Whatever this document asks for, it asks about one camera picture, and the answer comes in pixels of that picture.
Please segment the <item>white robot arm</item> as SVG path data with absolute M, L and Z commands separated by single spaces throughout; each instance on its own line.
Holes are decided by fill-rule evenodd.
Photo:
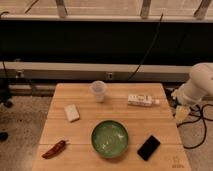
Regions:
M 213 63 L 198 63 L 191 67 L 188 81 L 172 92 L 176 122 L 181 123 L 206 95 L 213 96 Z

